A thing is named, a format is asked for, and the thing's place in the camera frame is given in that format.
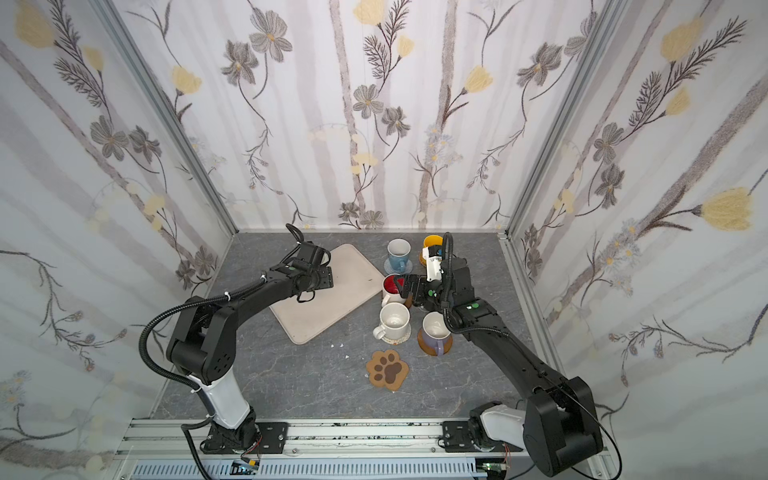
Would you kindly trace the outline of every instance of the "paw-shaped coaster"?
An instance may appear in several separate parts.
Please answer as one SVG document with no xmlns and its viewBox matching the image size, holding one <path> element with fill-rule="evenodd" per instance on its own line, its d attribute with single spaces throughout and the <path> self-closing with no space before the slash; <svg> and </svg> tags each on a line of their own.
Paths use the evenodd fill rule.
<svg viewBox="0 0 768 480">
<path fill-rule="evenodd" d="M 393 392 L 400 388 L 409 371 L 408 364 L 400 359 L 395 350 L 374 352 L 366 370 L 373 386 L 385 386 Z"/>
</svg>

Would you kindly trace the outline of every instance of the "paw pad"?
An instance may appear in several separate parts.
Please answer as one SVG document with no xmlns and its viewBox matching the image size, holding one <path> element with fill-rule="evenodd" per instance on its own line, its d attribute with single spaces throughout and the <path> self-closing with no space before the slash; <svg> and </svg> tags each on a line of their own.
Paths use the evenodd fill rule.
<svg viewBox="0 0 768 480">
<path fill-rule="evenodd" d="M 408 364 L 400 359 L 395 350 L 374 352 L 366 370 L 373 386 L 385 386 L 393 392 L 400 388 L 409 371 Z"/>
</svg>

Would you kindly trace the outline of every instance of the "white mug handle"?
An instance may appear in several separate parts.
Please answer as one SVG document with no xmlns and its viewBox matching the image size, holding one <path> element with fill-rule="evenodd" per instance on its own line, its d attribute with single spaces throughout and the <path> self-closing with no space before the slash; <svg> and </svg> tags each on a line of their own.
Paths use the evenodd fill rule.
<svg viewBox="0 0 768 480">
<path fill-rule="evenodd" d="M 382 325 L 379 325 L 375 329 L 373 329 L 373 336 L 377 340 L 381 340 L 384 337 L 384 333 L 385 333 L 384 332 L 384 326 L 382 326 Z"/>
</svg>

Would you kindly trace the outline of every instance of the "yellow mug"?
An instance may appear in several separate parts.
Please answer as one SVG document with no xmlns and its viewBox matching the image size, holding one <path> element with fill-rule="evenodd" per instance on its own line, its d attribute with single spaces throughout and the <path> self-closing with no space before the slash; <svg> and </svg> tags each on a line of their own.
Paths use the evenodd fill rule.
<svg viewBox="0 0 768 480">
<path fill-rule="evenodd" d="M 442 245 L 442 237 L 439 235 L 429 235 L 424 239 L 424 248 L 431 247 L 433 245 Z M 423 266 L 427 266 L 427 261 L 424 259 L 422 252 L 419 252 L 419 262 Z"/>
</svg>

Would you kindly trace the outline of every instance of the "floral wallpaper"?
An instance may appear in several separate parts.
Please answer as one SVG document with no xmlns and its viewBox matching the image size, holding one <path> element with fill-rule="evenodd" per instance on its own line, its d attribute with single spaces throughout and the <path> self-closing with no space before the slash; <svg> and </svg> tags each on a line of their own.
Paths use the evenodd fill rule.
<svg viewBox="0 0 768 480">
<path fill-rule="evenodd" d="M 514 232 L 622 478 L 765 476 L 766 20 L 630 2 Z"/>
<path fill-rule="evenodd" d="M 141 324 L 204 293 L 230 236 L 88 3 L 0 24 L 0 477 L 100 478 L 163 384 Z"/>
<path fill-rule="evenodd" d="M 501 229 L 603 2 L 115 2 L 238 227 Z"/>
</svg>

